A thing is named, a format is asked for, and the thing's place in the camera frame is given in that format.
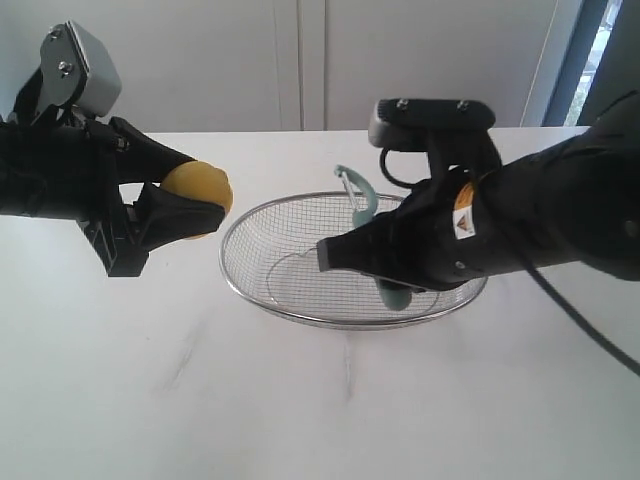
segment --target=warning label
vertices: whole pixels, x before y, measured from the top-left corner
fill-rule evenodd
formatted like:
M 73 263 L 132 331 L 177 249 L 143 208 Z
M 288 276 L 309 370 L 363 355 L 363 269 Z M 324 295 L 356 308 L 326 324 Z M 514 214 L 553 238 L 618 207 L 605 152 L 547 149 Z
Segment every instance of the warning label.
M 458 193 L 453 205 L 453 233 L 458 240 L 473 237 L 476 228 L 473 225 L 473 186 L 467 183 Z

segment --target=metal strainer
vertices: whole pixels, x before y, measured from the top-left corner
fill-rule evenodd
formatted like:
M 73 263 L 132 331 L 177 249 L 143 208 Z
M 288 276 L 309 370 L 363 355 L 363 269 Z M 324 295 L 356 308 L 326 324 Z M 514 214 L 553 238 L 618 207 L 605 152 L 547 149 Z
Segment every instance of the metal strainer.
M 359 206 L 366 200 L 355 196 Z M 378 195 L 378 212 L 402 199 Z M 353 229 L 353 207 L 344 192 L 312 193 L 260 205 L 229 229 L 220 249 L 222 273 L 246 300 L 275 315 L 307 325 L 377 330 L 431 320 L 473 300 L 486 279 L 448 292 L 413 294 L 402 311 L 388 310 L 374 279 L 356 272 L 320 272 L 315 245 Z

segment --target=white marble surface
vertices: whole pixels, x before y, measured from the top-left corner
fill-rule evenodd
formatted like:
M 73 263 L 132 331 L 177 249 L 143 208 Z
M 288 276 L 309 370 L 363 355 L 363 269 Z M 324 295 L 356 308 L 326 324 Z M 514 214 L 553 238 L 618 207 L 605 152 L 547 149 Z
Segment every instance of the white marble surface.
M 508 161 L 572 133 L 493 135 Z M 289 323 L 227 288 L 217 250 L 250 207 L 339 188 L 338 162 L 395 192 L 365 132 L 156 137 L 225 168 L 236 203 L 217 235 L 161 248 L 141 278 L 107 279 L 73 223 L 0 218 L 0 478 L 638 477 L 640 380 L 524 274 L 433 323 L 369 333 Z M 640 285 L 546 273 L 640 357 Z

